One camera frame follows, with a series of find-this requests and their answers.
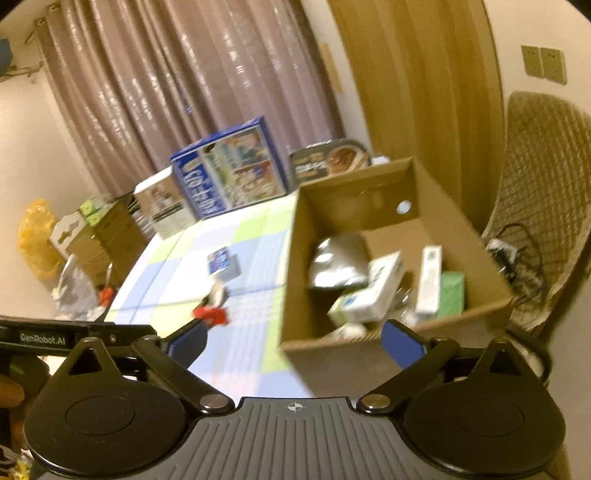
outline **pink curtain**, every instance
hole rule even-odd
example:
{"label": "pink curtain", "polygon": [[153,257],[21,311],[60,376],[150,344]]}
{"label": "pink curtain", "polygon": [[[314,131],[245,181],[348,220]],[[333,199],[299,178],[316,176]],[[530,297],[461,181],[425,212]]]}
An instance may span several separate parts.
{"label": "pink curtain", "polygon": [[63,0],[36,22],[99,186],[121,194],[217,130],[265,115],[290,152],[341,136],[288,0]]}

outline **hole in cardboard box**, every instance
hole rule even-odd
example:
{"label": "hole in cardboard box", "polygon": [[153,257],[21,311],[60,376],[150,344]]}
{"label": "hole in cardboard box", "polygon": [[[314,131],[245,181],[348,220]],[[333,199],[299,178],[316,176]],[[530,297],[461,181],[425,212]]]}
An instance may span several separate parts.
{"label": "hole in cardboard box", "polygon": [[410,212],[410,209],[412,207],[413,204],[411,202],[409,202],[408,200],[403,200],[396,207],[396,213],[399,215],[406,215],[408,212]]}
{"label": "hole in cardboard box", "polygon": [[68,228],[64,230],[64,232],[60,235],[59,239],[57,240],[57,243],[61,245],[63,244],[63,242],[68,240],[68,238],[70,238],[73,235],[74,230],[78,228],[78,225],[78,222],[74,222],[68,225]]}

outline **round black disc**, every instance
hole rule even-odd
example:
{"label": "round black disc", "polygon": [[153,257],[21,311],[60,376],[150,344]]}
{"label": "round black disc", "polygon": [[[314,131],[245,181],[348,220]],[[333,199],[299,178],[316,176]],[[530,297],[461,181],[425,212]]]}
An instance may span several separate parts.
{"label": "round black disc", "polygon": [[123,380],[100,392],[40,398],[27,416],[25,436],[31,453],[56,473],[115,477],[162,458],[185,427],[184,408],[175,396]]}
{"label": "round black disc", "polygon": [[545,389],[509,375],[424,391],[409,403],[404,429],[429,460],[476,478],[539,471],[564,440],[564,419]]}

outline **open cardboard box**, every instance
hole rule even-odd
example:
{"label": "open cardboard box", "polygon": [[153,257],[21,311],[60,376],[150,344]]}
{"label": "open cardboard box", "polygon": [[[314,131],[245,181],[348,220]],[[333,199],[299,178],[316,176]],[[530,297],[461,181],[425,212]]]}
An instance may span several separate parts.
{"label": "open cardboard box", "polygon": [[[404,200],[411,209],[400,215]],[[294,218],[280,348],[316,396],[355,398],[400,370],[382,350],[379,331],[353,341],[324,337],[335,328],[327,312],[339,293],[309,290],[308,269],[323,238],[349,231],[362,232],[372,258],[400,250],[414,289],[425,245],[443,246],[444,271],[464,272],[466,310],[421,322],[415,330],[425,337],[483,347],[504,331],[511,291],[478,234],[420,163],[407,158],[305,183]]]}

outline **floor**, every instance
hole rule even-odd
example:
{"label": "floor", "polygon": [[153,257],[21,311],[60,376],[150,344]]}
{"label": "floor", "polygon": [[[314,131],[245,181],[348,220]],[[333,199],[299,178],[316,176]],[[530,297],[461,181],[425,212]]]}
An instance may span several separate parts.
{"label": "floor", "polygon": [[574,480],[590,477],[591,280],[589,255],[555,309],[549,338],[554,359],[550,393],[566,420],[566,445]]}

